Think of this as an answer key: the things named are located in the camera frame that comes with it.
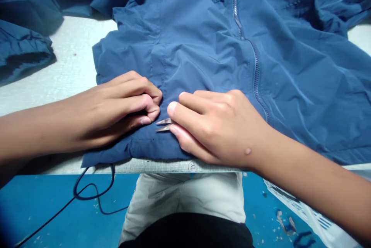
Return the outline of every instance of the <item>black cord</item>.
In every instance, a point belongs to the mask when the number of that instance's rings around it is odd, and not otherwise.
[[[111,215],[111,214],[114,214],[114,213],[117,213],[117,212],[120,212],[122,210],[125,210],[127,209],[129,206],[126,206],[126,207],[123,207],[119,210],[116,210],[116,211],[113,211],[113,212],[104,212],[103,209],[102,209],[102,206],[100,204],[100,196],[104,195],[105,193],[108,192],[109,189],[111,189],[112,185],[113,185],[113,182],[115,180],[115,167],[113,164],[111,164],[111,183],[110,185],[108,186],[108,188],[103,191],[102,193],[99,194],[98,192],[98,187],[94,184],[94,183],[89,183],[88,185],[86,185],[84,188],[82,188],[78,193],[77,193],[77,186],[81,180],[81,178],[84,176],[84,174],[86,173],[86,171],[88,170],[89,168],[86,168],[84,170],[84,172],[79,176],[79,178],[77,179],[76,183],[75,183],[75,186],[73,187],[73,198],[68,202],[66,203],[66,205],[64,207],[62,207],[61,210],[59,210],[52,218],[50,218],[48,221],[45,222],[44,225],[42,225],[40,228],[38,228],[36,231],[34,231],[30,236],[28,236],[26,239],[24,239],[21,243],[19,243],[17,246],[15,246],[15,248],[19,248],[21,247],[23,244],[25,244],[27,241],[29,241],[34,235],[36,235],[40,230],[42,230],[46,225],[48,225],[55,217],[57,217],[74,199],[78,199],[78,200],[93,200],[95,198],[98,198],[98,205],[99,205],[99,210],[100,212],[103,214],[103,215]],[[91,196],[91,197],[81,197],[79,196],[81,192],[83,192],[86,188],[88,188],[89,186],[94,186],[95,188],[95,191],[97,192],[97,194],[95,196]]]
[[[75,183],[75,186],[73,187],[73,196],[78,200],[92,200],[92,199],[99,198],[100,196],[106,194],[111,189],[111,187],[113,185],[113,182],[115,180],[115,166],[113,164],[110,164],[110,167],[111,167],[111,183],[105,191],[103,191],[102,193],[99,194],[98,190],[97,190],[97,194],[95,196],[91,196],[91,197],[81,197],[81,196],[79,196],[81,191],[79,193],[77,193],[77,187],[78,187],[78,184],[80,183],[80,180],[82,179],[82,177],[84,176],[86,171],[89,169],[89,168],[86,168],[83,171],[83,173],[78,177],[78,179]]]

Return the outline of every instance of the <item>scissors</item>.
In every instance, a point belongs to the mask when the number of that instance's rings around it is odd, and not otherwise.
[[[163,131],[168,131],[170,129],[170,126],[172,126],[175,122],[171,120],[171,118],[166,118],[164,120],[161,120],[159,122],[156,122],[157,125],[161,124],[167,124],[164,127],[161,127],[160,129],[157,129],[156,132],[163,132]]]

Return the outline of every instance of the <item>thread snips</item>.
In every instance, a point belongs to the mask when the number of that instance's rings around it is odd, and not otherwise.
[[[163,126],[157,129],[156,132],[168,131],[170,129],[170,126],[172,126],[174,122],[171,120],[171,118],[166,118],[164,120],[156,122],[156,125],[162,125],[162,124],[166,124],[166,126]]]

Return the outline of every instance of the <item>metal zipper teeth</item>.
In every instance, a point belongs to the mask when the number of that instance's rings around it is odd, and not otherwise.
[[[270,117],[269,117],[269,114],[268,114],[268,108],[265,105],[263,99],[260,97],[259,91],[258,91],[258,81],[259,81],[259,78],[260,78],[261,69],[260,69],[260,61],[259,61],[257,48],[252,41],[250,41],[250,40],[248,40],[248,41],[250,42],[250,44],[252,46],[252,49],[254,50],[254,57],[255,57],[254,95],[255,95],[255,98],[258,101],[258,103],[263,108],[263,111],[264,111],[264,114],[265,114],[265,119],[266,119],[267,123],[270,124],[271,120],[270,120]]]
[[[235,22],[238,26],[238,30],[240,32],[240,39],[241,40],[245,40],[243,34],[242,34],[242,25],[241,25],[241,22],[238,18],[238,12],[237,12],[237,0],[233,0],[233,16],[235,18]],[[263,101],[263,99],[260,97],[259,95],[259,91],[258,91],[258,81],[259,81],[259,78],[260,78],[260,61],[259,61],[259,56],[258,56],[258,52],[257,52],[257,48],[255,46],[255,44],[248,40],[252,46],[252,49],[254,50],[254,58],[255,58],[255,73],[254,73],[254,95],[255,95],[255,98],[256,100],[258,101],[258,103],[261,105],[261,107],[263,108],[263,111],[264,111],[264,114],[265,114],[265,119],[267,121],[267,123],[269,124],[270,123],[270,117],[269,117],[269,114],[268,114],[268,109]]]
[[[238,12],[237,12],[237,0],[233,0],[233,15],[235,18],[235,22],[238,26],[238,30],[240,32],[240,39],[244,40],[245,38],[242,35],[242,25],[240,20],[238,19]]]

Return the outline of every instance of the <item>right hand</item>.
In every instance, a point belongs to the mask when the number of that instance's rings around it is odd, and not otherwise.
[[[208,164],[254,169],[280,135],[239,90],[183,92],[167,112],[180,147]]]

